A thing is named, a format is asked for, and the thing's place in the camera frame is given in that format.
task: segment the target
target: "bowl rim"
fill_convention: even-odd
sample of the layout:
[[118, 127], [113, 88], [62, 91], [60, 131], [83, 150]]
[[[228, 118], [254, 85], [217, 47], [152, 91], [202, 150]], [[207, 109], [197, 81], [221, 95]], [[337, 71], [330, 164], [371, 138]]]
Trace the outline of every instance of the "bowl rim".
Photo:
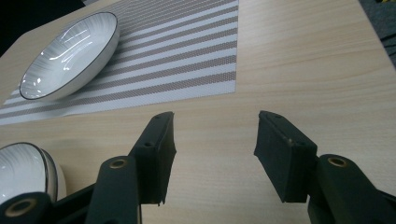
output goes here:
[[[89, 16], [86, 16], [86, 17], [82, 18], [81, 20], [78, 20], [78, 21], [74, 22], [73, 25], [72, 25], [71, 27], [73, 27], [74, 25], [76, 25], [77, 23], [79, 23], [79, 22], [81, 22], [81, 21], [84, 21], [84, 20], [88, 19], [89, 17], [95, 16], [95, 15], [98, 15], [98, 14], [110, 14], [110, 15], [114, 16], [114, 18], [116, 19], [116, 26], [115, 26], [115, 28], [114, 28], [113, 34], [112, 34], [111, 37], [108, 39], [106, 45], [102, 48], [102, 50], [100, 51], [100, 53], [95, 57], [95, 59], [92, 60], [92, 61], [91, 61], [80, 73], [76, 74], [72, 79], [70, 79], [68, 82], [64, 83], [61, 87], [57, 88], [55, 91], [52, 91], [52, 92], [50, 92], [50, 93], [48, 93], [48, 94], [45, 94], [45, 95], [43, 95], [43, 96], [40, 96], [40, 97], [29, 98], [29, 97], [23, 95], [22, 90], [21, 90], [21, 86], [22, 86], [22, 82], [23, 82], [23, 80], [24, 80], [24, 78], [25, 78], [25, 76], [26, 76], [27, 71], [29, 71], [30, 67], [33, 65], [33, 63], [35, 63], [35, 61], [37, 60], [37, 58], [40, 56], [40, 54], [38, 54], [37, 56], [35, 56], [35, 59], [30, 63], [29, 67], [26, 69], [26, 71], [24, 72], [24, 74], [23, 74], [23, 76], [22, 76], [22, 78], [21, 78], [20, 86], [19, 86], [19, 91], [20, 91], [20, 96], [21, 96], [22, 98], [24, 98], [25, 100], [29, 100], [29, 101], [36, 101], [36, 100], [43, 99], [43, 98], [46, 98], [46, 97], [52, 95], [53, 93], [55, 93], [55, 92], [57, 92], [57, 91], [63, 89], [63, 88], [64, 88], [65, 86], [67, 86], [69, 83], [71, 83], [72, 81], [74, 81], [77, 77], [79, 77], [81, 74], [83, 74], [83, 73], [87, 70], [87, 68], [90, 67], [90, 66], [92, 65], [92, 63], [95, 62], [96, 59], [97, 59], [100, 55], [102, 55], [103, 51], [104, 51], [104, 50], [107, 48], [107, 46], [110, 44], [110, 42], [111, 42], [110, 40], [112, 40], [112, 39], [114, 38], [114, 35], [116, 34], [116, 32], [117, 32], [117, 30], [118, 30], [118, 27], [119, 27], [119, 20], [118, 20], [118, 17], [117, 17], [114, 13], [109, 12], [109, 11], [96, 12], [96, 13], [93, 13], [93, 14], [91, 14], [91, 15], [89, 15]], [[42, 52], [44, 49], [46, 49], [48, 46], [50, 46], [50, 45], [52, 44], [52, 42], [55, 41], [55, 39], [56, 39], [58, 36], [62, 35], [62, 34], [63, 34], [63, 33], [57, 35], [57, 36], [56, 36], [46, 47], [44, 47], [40, 52]]]
[[[16, 146], [16, 145], [29, 145], [29, 146], [33, 147], [35, 150], [38, 151], [38, 153], [39, 153], [40, 156], [41, 156], [41, 160], [43, 161], [44, 173], [45, 173], [45, 177], [46, 177], [46, 184], [45, 184], [45, 189], [44, 189], [44, 191], [45, 191], [46, 193], [48, 193], [48, 191], [49, 191], [48, 188], [49, 188], [50, 177], [49, 177], [49, 165], [47, 164], [46, 155], [49, 156], [49, 161], [53, 163], [52, 157], [50, 156], [50, 154], [49, 154], [48, 152], [44, 151], [44, 149], [42, 149], [42, 148], [40, 148], [40, 147], [38, 147], [38, 146], [36, 146], [36, 145], [34, 145], [34, 144], [32, 144], [32, 143], [28, 143], [28, 142], [18, 142], [18, 143], [9, 144], [9, 145], [7, 145], [7, 146], [5, 146], [5, 147], [1, 147], [1, 148], [0, 148], [0, 151], [3, 150], [3, 149], [5, 149], [5, 148], [7, 148], [7, 147], [13, 147], [13, 146]], [[56, 179], [55, 191], [57, 192], [57, 191], [58, 191], [58, 175], [56, 174], [56, 172], [55, 172], [55, 179]], [[56, 200], [57, 200], [57, 195], [54, 195], [54, 200], [55, 200], [55, 202], [56, 202]]]

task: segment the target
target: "tableware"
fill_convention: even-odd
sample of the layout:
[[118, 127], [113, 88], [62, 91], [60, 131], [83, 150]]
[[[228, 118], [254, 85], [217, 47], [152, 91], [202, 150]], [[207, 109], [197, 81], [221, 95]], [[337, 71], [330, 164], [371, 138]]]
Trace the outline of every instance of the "tableware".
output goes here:
[[52, 101], [77, 91], [105, 67], [119, 39], [117, 17], [110, 12], [78, 21], [35, 58], [21, 80], [21, 96]]
[[0, 148], [0, 204], [22, 193], [46, 192], [53, 202], [66, 196], [61, 167], [30, 143]]

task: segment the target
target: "brass ring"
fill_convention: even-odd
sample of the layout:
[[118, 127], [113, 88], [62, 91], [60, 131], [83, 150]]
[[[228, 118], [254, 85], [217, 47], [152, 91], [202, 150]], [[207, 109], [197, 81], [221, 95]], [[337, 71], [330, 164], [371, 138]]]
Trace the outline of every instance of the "brass ring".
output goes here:
[[37, 199], [35, 198], [27, 198], [27, 199], [19, 200], [14, 204], [12, 204], [6, 210], [6, 217], [19, 217], [21, 215], [24, 215], [33, 208], [35, 208], [36, 204], [37, 204]]
[[347, 162], [344, 159], [338, 157], [330, 157], [327, 161], [334, 166], [345, 168], [347, 167]]
[[128, 163], [125, 159], [119, 159], [110, 163], [110, 168], [112, 169], [119, 169], [124, 167]]

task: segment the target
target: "striped placemat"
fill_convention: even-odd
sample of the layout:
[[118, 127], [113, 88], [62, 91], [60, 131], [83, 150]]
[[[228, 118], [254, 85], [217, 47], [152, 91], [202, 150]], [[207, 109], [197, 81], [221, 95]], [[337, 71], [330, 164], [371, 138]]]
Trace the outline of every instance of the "striped placemat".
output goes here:
[[55, 102], [26, 101], [16, 89], [0, 125], [234, 92], [238, 0], [123, 0], [101, 11], [120, 22], [101, 73]]

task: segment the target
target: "light wood tabletop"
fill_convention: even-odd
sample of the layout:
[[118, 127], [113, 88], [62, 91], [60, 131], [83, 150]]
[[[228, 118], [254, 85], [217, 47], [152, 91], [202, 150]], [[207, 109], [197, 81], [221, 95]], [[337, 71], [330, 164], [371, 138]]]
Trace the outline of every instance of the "light wood tabletop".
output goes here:
[[[99, 1], [26, 33], [0, 59], [0, 101], [70, 21]], [[282, 203], [253, 155], [259, 112], [283, 115], [318, 155], [356, 162], [396, 195], [396, 73], [357, 0], [239, 2], [235, 93], [0, 126], [2, 146], [31, 142], [63, 168], [67, 193], [126, 155], [156, 114], [175, 113], [166, 204], [144, 223], [309, 223], [306, 203]]]

